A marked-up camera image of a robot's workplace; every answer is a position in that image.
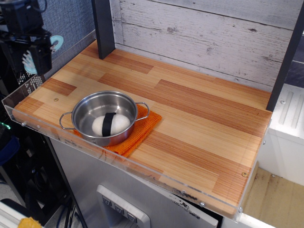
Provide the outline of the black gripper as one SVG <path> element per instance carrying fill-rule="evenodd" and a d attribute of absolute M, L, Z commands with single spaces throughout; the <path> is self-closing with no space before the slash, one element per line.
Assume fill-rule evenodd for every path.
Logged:
<path fill-rule="evenodd" d="M 15 73 L 24 71 L 22 56 L 29 49 L 41 76 L 52 68 L 51 33 L 43 29 L 41 8 L 37 0 L 2 0 L 0 11 L 4 22 L 0 26 L 0 47 Z"/>

